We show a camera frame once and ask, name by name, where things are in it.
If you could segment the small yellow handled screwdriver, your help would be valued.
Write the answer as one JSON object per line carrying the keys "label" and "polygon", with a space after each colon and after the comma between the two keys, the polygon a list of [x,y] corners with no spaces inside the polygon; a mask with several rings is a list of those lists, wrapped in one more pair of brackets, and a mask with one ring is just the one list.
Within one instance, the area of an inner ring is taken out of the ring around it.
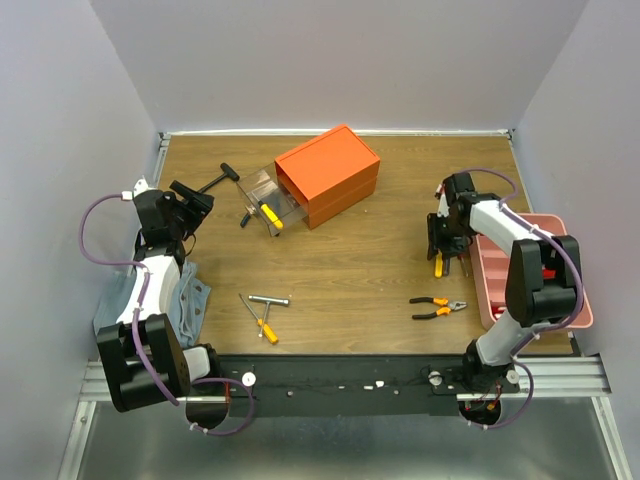
{"label": "small yellow handled screwdriver", "polygon": [[438,252],[434,259],[434,276],[441,278],[444,274],[444,260],[441,252]]}

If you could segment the clear top drawer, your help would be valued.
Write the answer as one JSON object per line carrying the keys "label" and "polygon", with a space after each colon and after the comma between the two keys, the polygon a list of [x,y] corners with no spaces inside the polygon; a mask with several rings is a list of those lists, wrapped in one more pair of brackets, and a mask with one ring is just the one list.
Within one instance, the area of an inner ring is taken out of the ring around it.
{"label": "clear top drawer", "polygon": [[[279,236],[285,229],[308,217],[307,207],[295,199],[292,187],[285,185],[284,177],[277,173],[273,163],[241,178],[237,187],[246,213],[260,220],[272,237]],[[262,213],[259,200],[267,203],[280,217],[284,224],[282,230],[277,230]]]}

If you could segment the orange drawer cabinet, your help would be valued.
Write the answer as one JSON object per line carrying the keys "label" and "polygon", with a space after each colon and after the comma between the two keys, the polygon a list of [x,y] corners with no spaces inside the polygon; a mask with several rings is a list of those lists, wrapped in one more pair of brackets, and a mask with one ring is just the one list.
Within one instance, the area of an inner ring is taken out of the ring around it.
{"label": "orange drawer cabinet", "polygon": [[339,125],[279,155],[274,166],[314,229],[374,193],[380,157]]}

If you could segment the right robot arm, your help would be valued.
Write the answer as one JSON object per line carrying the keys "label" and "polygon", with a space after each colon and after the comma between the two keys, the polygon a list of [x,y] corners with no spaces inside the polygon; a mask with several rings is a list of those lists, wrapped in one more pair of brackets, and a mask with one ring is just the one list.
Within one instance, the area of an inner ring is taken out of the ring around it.
{"label": "right robot arm", "polygon": [[448,260],[482,235],[508,257],[506,310],[463,356],[460,379],[480,392],[504,376],[518,353],[543,332],[564,329],[584,306],[580,251],[570,235],[553,235],[514,212],[506,199],[476,190],[470,171],[446,177],[438,209],[427,216],[427,257]]}

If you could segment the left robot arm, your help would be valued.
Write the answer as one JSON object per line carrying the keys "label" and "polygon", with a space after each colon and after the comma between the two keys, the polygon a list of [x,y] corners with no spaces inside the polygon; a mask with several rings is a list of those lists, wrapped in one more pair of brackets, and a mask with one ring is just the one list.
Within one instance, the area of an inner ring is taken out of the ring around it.
{"label": "left robot arm", "polygon": [[173,181],[167,191],[139,180],[121,197],[140,221],[132,266],[135,282],[113,325],[97,333],[97,346],[111,400],[127,412],[189,394],[214,393],[222,380],[209,344],[183,348],[170,323],[172,295],[186,277],[184,241],[210,213],[214,197]]}

